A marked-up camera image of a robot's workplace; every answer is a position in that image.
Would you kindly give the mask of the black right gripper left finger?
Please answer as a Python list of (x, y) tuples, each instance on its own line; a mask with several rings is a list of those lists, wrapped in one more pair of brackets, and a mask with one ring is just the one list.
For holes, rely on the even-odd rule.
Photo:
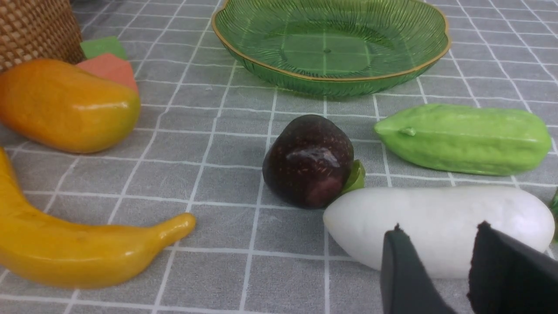
[(383, 237), (380, 285), (385, 314), (455, 313), (436, 290), (399, 224)]

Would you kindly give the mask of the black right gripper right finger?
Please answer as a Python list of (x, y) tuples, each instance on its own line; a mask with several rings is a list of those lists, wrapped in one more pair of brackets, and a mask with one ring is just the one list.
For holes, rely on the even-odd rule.
[(469, 292), (476, 314), (555, 314), (558, 263), (549, 256), (493, 229), (478, 225)]

